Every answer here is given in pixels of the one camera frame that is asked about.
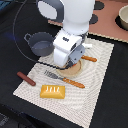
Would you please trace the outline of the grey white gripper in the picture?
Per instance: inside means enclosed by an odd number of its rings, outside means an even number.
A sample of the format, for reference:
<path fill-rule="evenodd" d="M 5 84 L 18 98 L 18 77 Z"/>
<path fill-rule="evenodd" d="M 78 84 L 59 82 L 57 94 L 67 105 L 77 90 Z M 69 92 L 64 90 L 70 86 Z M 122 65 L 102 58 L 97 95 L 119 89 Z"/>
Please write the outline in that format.
<path fill-rule="evenodd" d="M 85 53 L 84 38 L 85 34 L 73 35 L 61 29 L 53 42 L 54 63 L 59 67 L 76 64 Z"/>

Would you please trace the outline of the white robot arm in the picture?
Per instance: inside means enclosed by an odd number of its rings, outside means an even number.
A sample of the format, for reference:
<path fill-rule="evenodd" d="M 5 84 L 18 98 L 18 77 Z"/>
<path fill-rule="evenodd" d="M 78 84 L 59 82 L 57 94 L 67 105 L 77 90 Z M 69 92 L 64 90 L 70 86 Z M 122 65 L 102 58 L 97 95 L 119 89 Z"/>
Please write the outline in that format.
<path fill-rule="evenodd" d="M 94 5 L 95 0 L 37 0 L 42 16 L 62 24 L 53 41 L 54 63 L 60 69 L 73 66 L 85 53 L 82 43 Z"/>

